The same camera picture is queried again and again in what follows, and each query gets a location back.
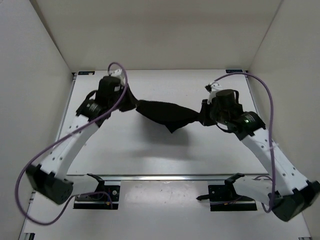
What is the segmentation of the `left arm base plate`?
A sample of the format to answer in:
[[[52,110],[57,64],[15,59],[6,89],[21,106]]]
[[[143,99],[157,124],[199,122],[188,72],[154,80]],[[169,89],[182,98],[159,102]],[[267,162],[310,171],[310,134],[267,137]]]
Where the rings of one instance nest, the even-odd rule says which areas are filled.
[[[98,175],[88,173],[76,177],[73,187],[76,210],[117,210],[119,207],[121,183],[109,181]]]

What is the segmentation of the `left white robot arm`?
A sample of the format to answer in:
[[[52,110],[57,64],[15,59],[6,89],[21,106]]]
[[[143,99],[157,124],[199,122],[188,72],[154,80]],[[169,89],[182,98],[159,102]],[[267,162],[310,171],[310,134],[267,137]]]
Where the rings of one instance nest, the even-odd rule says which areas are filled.
[[[104,195],[104,181],[88,173],[68,177],[67,172],[88,139],[111,117],[115,110],[126,112],[134,109],[135,99],[125,86],[120,70],[104,76],[97,90],[91,91],[79,108],[69,126],[70,137],[55,146],[38,165],[30,165],[25,173],[32,188],[54,203],[61,205],[69,197],[89,194],[93,199]]]

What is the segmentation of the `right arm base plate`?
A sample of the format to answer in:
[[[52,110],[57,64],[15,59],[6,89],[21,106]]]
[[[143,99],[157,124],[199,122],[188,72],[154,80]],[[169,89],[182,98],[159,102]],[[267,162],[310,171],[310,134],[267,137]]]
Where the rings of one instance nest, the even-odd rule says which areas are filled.
[[[236,180],[245,175],[236,173],[223,183],[210,183],[208,193],[196,197],[198,201],[209,200],[211,212],[250,212],[257,211],[256,201],[250,197],[238,195],[233,187]]]

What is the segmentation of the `black skirt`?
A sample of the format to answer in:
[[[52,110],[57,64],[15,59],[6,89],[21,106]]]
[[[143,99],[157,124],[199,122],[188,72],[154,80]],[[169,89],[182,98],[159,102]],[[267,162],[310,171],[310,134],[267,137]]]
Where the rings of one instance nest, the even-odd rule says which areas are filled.
[[[170,133],[198,122],[200,113],[175,103],[139,100],[136,111],[147,119],[164,125]]]

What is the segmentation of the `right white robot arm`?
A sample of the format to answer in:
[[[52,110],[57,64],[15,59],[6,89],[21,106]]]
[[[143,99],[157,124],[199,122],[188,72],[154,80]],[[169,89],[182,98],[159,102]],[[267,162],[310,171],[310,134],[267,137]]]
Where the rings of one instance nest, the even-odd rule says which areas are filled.
[[[310,207],[320,195],[320,183],[310,181],[298,171],[279,147],[263,120],[253,111],[244,111],[239,92],[233,89],[212,89],[203,100],[201,112],[204,125],[224,125],[223,132],[235,134],[259,160],[272,178],[254,180],[236,173],[224,181],[217,195],[229,200],[249,197],[269,206],[271,212],[284,222],[290,221]]]

